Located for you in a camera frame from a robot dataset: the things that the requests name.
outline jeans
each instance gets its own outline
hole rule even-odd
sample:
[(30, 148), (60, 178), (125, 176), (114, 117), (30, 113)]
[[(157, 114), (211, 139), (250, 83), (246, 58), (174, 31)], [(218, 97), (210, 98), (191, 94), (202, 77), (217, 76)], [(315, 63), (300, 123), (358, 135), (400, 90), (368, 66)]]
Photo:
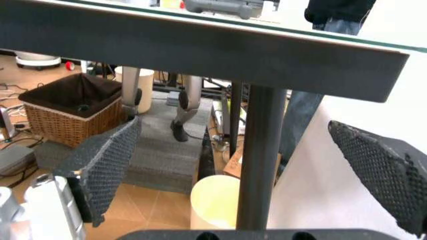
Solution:
[[(359, 22), (329, 18), (324, 24), (314, 24), (313, 29), (357, 35), (361, 26), (362, 24)], [(282, 154), (282, 158), (277, 171), (278, 174), (282, 174), (285, 169), (322, 98), (322, 94), (292, 91), (281, 129), (279, 153)]]

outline textured gripper pad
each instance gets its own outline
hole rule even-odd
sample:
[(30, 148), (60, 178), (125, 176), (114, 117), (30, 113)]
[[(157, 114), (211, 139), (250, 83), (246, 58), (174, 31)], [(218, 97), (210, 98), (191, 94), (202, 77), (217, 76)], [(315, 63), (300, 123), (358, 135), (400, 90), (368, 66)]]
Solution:
[(113, 200), (128, 169), (140, 135), (138, 117), (100, 135), (88, 138), (67, 157), (56, 176), (66, 177), (84, 222), (94, 227)]
[(337, 121), (329, 122), (328, 129), (362, 184), (397, 225), (418, 237), (425, 233), (427, 156), (404, 141)]

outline humanoid robot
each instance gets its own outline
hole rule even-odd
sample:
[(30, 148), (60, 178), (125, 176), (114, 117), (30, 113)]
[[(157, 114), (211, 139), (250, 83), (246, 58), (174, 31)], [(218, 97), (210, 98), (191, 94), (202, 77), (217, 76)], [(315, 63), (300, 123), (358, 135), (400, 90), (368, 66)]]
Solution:
[[(135, 99), (138, 94), (139, 71), (139, 68), (123, 67), (122, 104), (129, 115), (137, 114)], [(173, 136), (179, 142), (186, 142), (189, 139), (184, 124), (194, 117), (198, 111), (202, 94), (202, 77), (187, 77), (184, 81), (184, 87), (184, 91), (179, 94), (176, 117), (170, 123)]]

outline person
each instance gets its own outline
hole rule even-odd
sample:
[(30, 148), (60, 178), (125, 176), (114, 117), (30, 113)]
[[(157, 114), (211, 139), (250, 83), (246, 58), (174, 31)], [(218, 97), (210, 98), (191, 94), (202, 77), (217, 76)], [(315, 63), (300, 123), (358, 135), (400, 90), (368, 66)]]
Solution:
[[(375, 0), (310, 0), (305, 19), (314, 30), (357, 35)], [(323, 95), (293, 91), (283, 118), (279, 152), (280, 175), (315, 114)]]

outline black jacket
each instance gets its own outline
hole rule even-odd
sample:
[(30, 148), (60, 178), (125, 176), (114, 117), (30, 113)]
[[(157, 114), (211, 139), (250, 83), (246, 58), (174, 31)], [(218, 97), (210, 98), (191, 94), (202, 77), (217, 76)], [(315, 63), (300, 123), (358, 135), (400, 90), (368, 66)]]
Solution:
[(305, 19), (323, 24), (328, 18), (360, 22), (374, 5), (375, 0), (310, 0)]

